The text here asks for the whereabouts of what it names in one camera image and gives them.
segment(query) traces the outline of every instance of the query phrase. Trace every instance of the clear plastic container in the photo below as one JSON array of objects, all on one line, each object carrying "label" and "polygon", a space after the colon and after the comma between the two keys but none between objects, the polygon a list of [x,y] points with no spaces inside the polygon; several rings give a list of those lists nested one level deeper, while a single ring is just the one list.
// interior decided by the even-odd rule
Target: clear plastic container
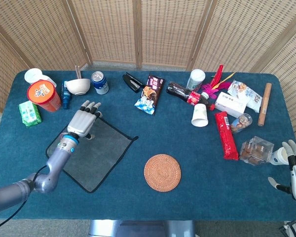
[{"label": "clear plastic container", "polygon": [[241,132],[252,123],[252,117],[249,114],[242,114],[231,124],[232,133]]},{"label": "clear plastic container", "polygon": [[272,156],[273,147],[273,143],[255,136],[242,144],[239,158],[252,165],[266,163]]}]

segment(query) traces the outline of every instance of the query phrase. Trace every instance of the woven coaster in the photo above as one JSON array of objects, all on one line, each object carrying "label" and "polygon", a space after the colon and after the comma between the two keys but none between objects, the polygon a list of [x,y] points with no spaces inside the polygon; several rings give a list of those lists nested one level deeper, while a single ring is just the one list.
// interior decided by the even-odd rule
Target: woven coaster
[{"label": "woven coaster", "polygon": [[180,165],[169,155],[155,155],[147,161],[144,176],[151,188],[159,192],[168,192],[180,182]]}]

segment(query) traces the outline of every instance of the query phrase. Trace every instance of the black cable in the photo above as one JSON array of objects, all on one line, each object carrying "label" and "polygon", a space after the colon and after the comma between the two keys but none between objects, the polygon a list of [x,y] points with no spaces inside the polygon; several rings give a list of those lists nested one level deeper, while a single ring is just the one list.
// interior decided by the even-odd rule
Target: black cable
[{"label": "black cable", "polygon": [[[42,169],[44,169],[45,167],[47,167],[47,165],[45,165],[45,166],[43,166],[42,168],[40,168],[37,172],[36,172],[36,174],[35,174],[35,176],[34,176],[34,178],[33,178],[33,182],[35,182],[35,180],[36,180],[36,178],[37,178],[37,176],[38,176],[38,174],[39,174],[39,172],[42,170]],[[27,199],[22,203],[22,205],[8,218],[8,219],[6,219],[5,221],[3,221],[1,224],[0,224],[0,227],[1,226],[3,226],[5,223],[7,223],[9,220],[11,220],[16,214],[18,214],[18,212],[22,209],[22,207],[25,205],[25,203],[27,202]]]}]

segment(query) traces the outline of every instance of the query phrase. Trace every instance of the white cup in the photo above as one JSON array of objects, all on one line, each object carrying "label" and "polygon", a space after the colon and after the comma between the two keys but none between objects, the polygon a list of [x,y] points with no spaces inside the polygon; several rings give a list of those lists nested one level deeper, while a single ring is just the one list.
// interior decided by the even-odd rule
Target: white cup
[{"label": "white cup", "polygon": [[288,164],[288,157],[284,147],[273,152],[270,163],[273,165]]},{"label": "white cup", "polygon": [[57,84],[50,77],[43,75],[43,72],[38,68],[31,68],[27,70],[24,75],[24,79],[31,85],[39,80],[47,80],[53,83],[54,87],[57,86]]},{"label": "white cup", "polygon": [[196,127],[205,127],[208,124],[207,111],[204,104],[196,104],[194,106],[192,124]]},{"label": "white cup", "polygon": [[198,91],[204,79],[205,72],[200,69],[194,69],[189,76],[186,88],[189,90]]}]

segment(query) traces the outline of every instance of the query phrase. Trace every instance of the blue carpet tablecloth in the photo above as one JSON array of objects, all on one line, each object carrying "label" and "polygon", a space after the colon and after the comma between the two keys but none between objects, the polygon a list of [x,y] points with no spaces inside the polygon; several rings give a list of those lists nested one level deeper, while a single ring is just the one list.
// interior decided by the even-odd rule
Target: blue carpet tablecloth
[{"label": "blue carpet tablecloth", "polygon": [[[45,71],[57,83],[75,79],[74,71]],[[83,78],[92,72],[82,71]],[[154,116],[134,104],[135,94],[122,80],[125,72],[104,72],[110,86],[99,95],[91,86],[85,95],[73,96],[70,109],[49,113],[39,107],[42,123],[26,128],[18,104],[27,101],[25,72],[12,85],[0,124],[0,187],[26,178],[45,165],[45,149],[71,120],[85,100],[101,102],[104,119],[125,134],[139,136],[120,163],[92,194],[86,193],[62,173],[57,189],[48,195],[32,193],[16,218],[123,219],[123,220],[292,220],[296,203],[290,195],[275,190],[267,180],[274,177],[288,185],[286,165],[252,166],[242,161],[224,160],[215,123],[214,110],[208,112],[209,124],[198,128],[191,124],[193,106],[166,93],[170,81],[186,85],[189,72],[151,72],[166,79]],[[149,72],[130,72],[146,82]],[[225,78],[230,73],[223,73]],[[214,73],[206,73],[205,83]],[[281,147],[282,141],[295,139],[278,79],[270,74],[236,73],[233,77],[263,95],[266,82],[273,84],[265,126],[258,127],[258,114],[247,108],[253,124],[234,139],[238,150],[253,136]],[[169,154],[179,162],[182,178],[167,193],[151,189],[144,179],[144,166],[156,154]],[[17,207],[0,213],[8,217]]]}]

